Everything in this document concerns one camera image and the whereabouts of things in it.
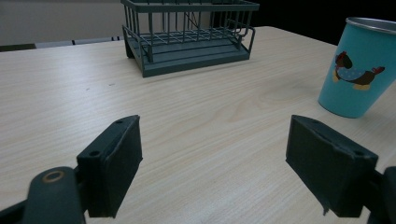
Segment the table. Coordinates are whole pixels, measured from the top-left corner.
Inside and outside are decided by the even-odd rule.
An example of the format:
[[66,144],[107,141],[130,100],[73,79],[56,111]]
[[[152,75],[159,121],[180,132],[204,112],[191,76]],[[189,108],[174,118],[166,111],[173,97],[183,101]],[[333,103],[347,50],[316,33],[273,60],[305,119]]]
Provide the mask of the table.
[[116,119],[140,116],[143,161],[115,219],[88,223],[366,223],[322,207],[285,162],[290,116],[396,165],[391,86],[360,119],[318,102],[336,46],[258,27],[251,58],[142,78],[123,41],[0,53],[0,210]]

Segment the dark background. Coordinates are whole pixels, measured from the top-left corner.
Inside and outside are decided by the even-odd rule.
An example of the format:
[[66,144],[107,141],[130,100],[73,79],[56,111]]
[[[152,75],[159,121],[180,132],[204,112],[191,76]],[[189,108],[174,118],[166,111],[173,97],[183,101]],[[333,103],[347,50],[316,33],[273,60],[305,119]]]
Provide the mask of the dark background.
[[347,17],[396,21],[396,8],[390,0],[372,1],[265,1],[252,16],[252,26],[274,26],[299,35],[338,45]]

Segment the cup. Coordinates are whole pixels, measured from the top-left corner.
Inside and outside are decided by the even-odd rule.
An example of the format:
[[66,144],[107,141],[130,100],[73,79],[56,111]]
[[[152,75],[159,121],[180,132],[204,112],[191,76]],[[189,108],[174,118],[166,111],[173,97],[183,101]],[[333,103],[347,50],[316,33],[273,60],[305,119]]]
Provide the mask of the cup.
[[359,118],[395,79],[396,22],[348,17],[318,102],[336,115]]

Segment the wire rack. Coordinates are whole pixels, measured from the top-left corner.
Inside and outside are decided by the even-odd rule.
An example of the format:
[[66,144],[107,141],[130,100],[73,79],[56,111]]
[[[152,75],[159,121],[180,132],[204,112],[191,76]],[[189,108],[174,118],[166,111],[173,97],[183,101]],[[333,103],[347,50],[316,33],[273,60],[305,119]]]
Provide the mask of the wire rack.
[[[248,60],[258,4],[242,0],[121,0],[126,54],[143,77]],[[248,48],[243,41],[250,36]]]

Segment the cup rim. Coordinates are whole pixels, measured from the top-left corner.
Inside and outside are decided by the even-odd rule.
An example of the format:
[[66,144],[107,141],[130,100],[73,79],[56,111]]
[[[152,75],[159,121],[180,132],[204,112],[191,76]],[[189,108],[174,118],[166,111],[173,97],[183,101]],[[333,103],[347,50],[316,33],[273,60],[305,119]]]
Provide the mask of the cup rim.
[[364,29],[396,35],[396,21],[386,21],[373,18],[348,17],[346,23],[359,26]]

